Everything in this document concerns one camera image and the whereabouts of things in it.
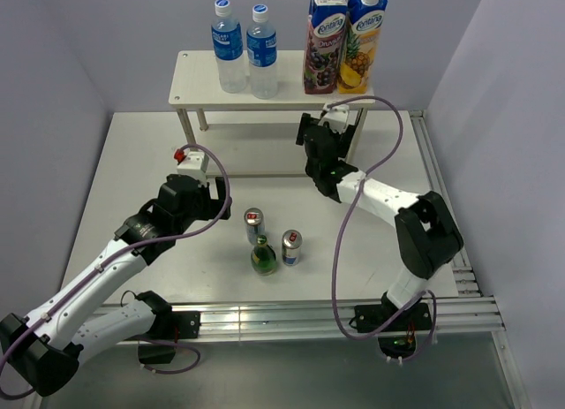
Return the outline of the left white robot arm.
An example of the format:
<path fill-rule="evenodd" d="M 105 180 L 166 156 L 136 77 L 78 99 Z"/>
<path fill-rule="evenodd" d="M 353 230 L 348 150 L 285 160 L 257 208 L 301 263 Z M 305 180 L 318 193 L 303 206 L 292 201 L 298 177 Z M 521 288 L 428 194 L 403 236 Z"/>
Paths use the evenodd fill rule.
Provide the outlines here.
<path fill-rule="evenodd" d="M 180 239 L 196 236 L 189 227 L 205 222 L 201 232 L 230 217 L 230 182 L 209 183 L 170 174 L 158 195 L 124 220 L 113 239 L 78 276 L 48 301 L 20 316 L 1 321 L 1 365 L 11 366 L 30 388 L 2 392 L 7 401 L 38 393 L 49 396 L 63 388 L 79 366 L 117 342 L 137 335 L 163 337 L 172 326 L 170 305 L 145 292 L 125 308 L 91 321 L 90 315 L 122 284 L 150 266 Z"/>

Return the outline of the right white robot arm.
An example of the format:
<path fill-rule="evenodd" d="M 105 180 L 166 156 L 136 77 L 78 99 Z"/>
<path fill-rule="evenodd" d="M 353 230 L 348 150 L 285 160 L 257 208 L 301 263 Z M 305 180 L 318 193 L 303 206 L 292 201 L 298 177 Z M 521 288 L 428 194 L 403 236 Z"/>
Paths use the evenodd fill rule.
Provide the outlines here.
<path fill-rule="evenodd" d="M 305 173 L 322 195 L 361 208 L 395 230 L 403 267 L 380 300 L 376 322 L 366 330 L 371 337 L 400 331 L 415 319 L 429 280 L 463 248 L 463 237 L 440 194 L 405 192 L 345 162 L 356 130 L 348 115 L 343 106 L 320 118 L 302 114 L 296 143 L 305 150 Z"/>

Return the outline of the Pocari Sweat bottle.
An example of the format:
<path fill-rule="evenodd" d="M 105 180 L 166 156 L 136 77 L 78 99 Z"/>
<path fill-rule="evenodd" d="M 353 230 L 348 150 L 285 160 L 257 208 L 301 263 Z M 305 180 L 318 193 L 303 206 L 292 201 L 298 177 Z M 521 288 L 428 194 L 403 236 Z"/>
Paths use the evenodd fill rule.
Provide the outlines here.
<path fill-rule="evenodd" d="M 230 94 L 243 91 L 246 87 L 243 35 L 229 0 L 215 1 L 211 35 L 221 89 Z"/>
<path fill-rule="evenodd" d="M 276 45 L 276 30 L 269 20 L 268 7 L 254 5 L 252 23 L 246 30 L 246 47 L 251 90 L 259 99 L 273 98 L 278 92 Z"/>

